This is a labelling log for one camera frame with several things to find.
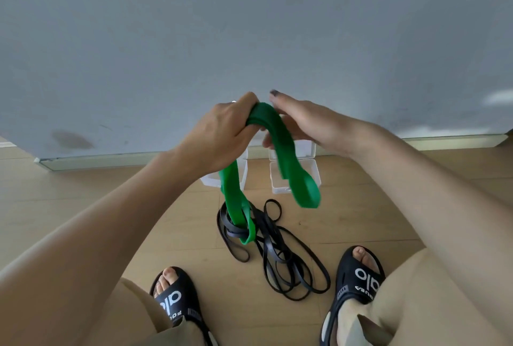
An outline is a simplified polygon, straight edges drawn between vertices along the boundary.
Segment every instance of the sandal logo text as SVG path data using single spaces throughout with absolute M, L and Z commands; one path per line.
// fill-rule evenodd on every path
M 182 315 L 182 311 L 178 312 L 178 313 L 174 313 L 172 316 L 171 316 L 171 313 L 169 311 L 169 308 L 171 305 L 175 304 L 176 302 L 178 302 L 180 299 L 182 298 L 182 293 L 180 291 L 173 291 L 168 297 L 166 297 L 164 299 L 164 301 L 162 303 L 160 303 L 161 307 L 164 309 L 164 311 L 167 312 L 167 315 L 171 318 L 171 319 L 174 319 L 176 318 L 177 316 L 180 316 Z
M 376 294 L 376 292 L 378 291 L 378 288 L 380 287 L 380 284 L 378 283 L 378 281 L 374 277 L 372 277 L 370 274 L 367 274 L 367 272 L 364 271 L 362 268 L 356 269 L 355 275 L 360 280 L 367 281 L 366 289 L 363 289 L 360 286 L 355 286 L 355 289 L 357 291 L 361 291 L 361 292 L 365 293 L 368 297 L 370 297 L 371 299 L 374 300 L 373 295 L 371 295 L 369 291 L 370 291 L 370 288 L 372 288 L 374 290 L 374 295 Z

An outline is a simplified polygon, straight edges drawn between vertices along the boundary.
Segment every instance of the wooden floor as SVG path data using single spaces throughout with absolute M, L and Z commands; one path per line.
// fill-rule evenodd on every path
M 513 201 L 513 147 L 427 154 Z M 139 169 L 51 173 L 32 161 L 18 148 L 0 148 L 0 268 Z M 323 185 L 316 210 L 299 208 L 290 194 L 273 195 L 266 160 L 249 161 L 245 194 L 259 208 L 269 198 L 281 202 L 280 224 L 306 242 L 332 276 L 341 254 L 355 243 L 373 250 L 387 273 L 423 247 L 401 213 L 355 163 L 335 156 L 318 157 L 317 163 Z M 222 345 L 317 344 L 333 287 L 302 302 L 273 292 L 254 247 L 255 255 L 246 264 L 224 247 L 215 226 L 222 201 L 218 189 L 192 185 L 155 226 L 125 277 L 147 290 L 164 267 L 183 267 L 194 279 L 206 321 Z M 320 279 L 318 270 L 314 275 Z

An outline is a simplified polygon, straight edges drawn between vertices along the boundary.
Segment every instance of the clear plastic container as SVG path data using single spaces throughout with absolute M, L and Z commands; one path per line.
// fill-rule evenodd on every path
M 237 167 L 239 168 L 240 190 L 244 190 L 244 186 L 246 185 L 246 179 L 248 176 L 248 161 L 243 159 L 237 159 Z M 207 174 L 206 176 L 201 177 L 201 182 L 203 183 L 203 185 L 206 186 L 214 186 L 216 188 L 221 188 L 221 177 L 219 177 L 219 172 Z
M 317 168 L 317 162 L 314 159 L 304 159 L 299 161 L 300 165 L 310 174 L 317 186 L 321 186 L 321 176 Z M 282 175 L 279 172 L 278 162 L 274 161 L 269 164 L 271 170 L 271 188 L 274 194 L 289 194 L 291 189 L 288 184 L 288 180 L 282 179 Z
M 315 142 L 312 141 L 294 141 L 294 145 L 296 146 L 296 157 L 298 160 L 306 160 L 308 158 L 316 157 L 316 147 Z M 276 152 L 274 150 L 269 149 L 269 160 L 276 161 Z

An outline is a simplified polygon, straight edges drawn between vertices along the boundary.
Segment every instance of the right hand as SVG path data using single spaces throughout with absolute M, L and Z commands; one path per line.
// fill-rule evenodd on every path
M 272 90 L 269 100 L 282 114 L 282 120 L 294 140 L 314 141 L 324 149 L 338 155 L 352 157 L 356 152 L 357 130 L 370 123 L 341 115 L 331 109 L 309 102 L 299 101 L 289 95 Z M 262 142 L 273 148 L 269 133 Z

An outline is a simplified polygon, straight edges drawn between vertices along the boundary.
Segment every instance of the black slide sandal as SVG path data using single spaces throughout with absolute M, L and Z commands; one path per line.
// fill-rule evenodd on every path
M 380 274 L 369 269 L 353 257 L 352 252 L 358 246 L 363 247 L 374 258 Z M 383 271 L 380 261 L 373 252 L 361 245 L 351 246 L 347 249 L 340 259 L 337 269 L 337 279 L 335 282 L 337 293 L 324 319 L 321 336 L 319 337 L 319 345 L 329 346 L 333 325 L 344 301 L 356 299 L 362 304 L 369 304 L 374 300 L 378 288 L 383 281 L 385 281 L 385 271 Z
M 182 318 L 192 321 L 200 328 L 207 346 L 218 346 L 217 341 L 201 315 L 200 301 L 197 297 L 194 283 L 183 269 L 178 266 L 172 266 L 172 268 L 176 271 L 178 279 L 160 295 L 155 297 L 155 300 L 166 311 L 174 324 L 178 323 Z M 151 284 L 150 295 L 152 297 L 161 275 L 162 271 L 157 275 L 153 284 Z

